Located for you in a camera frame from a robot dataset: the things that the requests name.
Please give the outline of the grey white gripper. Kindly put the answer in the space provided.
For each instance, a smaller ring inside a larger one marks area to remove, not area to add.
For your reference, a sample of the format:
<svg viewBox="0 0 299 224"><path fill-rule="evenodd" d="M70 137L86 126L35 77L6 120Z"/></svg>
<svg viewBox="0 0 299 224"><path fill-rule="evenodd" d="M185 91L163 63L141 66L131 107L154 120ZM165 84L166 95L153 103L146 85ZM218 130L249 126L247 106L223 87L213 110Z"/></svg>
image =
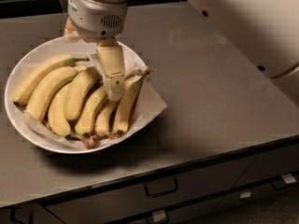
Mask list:
<svg viewBox="0 0 299 224"><path fill-rule="evenodd" d="M116 37L122 31L127 14L125 0L68 0L64 41L76 43L81 38L99 42L91 61L102 77L110 101L119 101L124 94L125 66L122 46Z"/></svg>

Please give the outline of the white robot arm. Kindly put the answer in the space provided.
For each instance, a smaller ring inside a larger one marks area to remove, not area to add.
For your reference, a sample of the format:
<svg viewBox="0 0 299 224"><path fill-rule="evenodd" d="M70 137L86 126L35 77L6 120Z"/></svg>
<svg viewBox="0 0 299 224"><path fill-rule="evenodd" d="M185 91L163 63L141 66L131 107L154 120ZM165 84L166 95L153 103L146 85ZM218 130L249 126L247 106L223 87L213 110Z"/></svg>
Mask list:
<svg viewBox="0 0 299 224"><path fill-rule="evenodd" d="M299 0L187 0L294 103L299 99ZM68 0L64 37L114 45L125 0Z"/></svg>

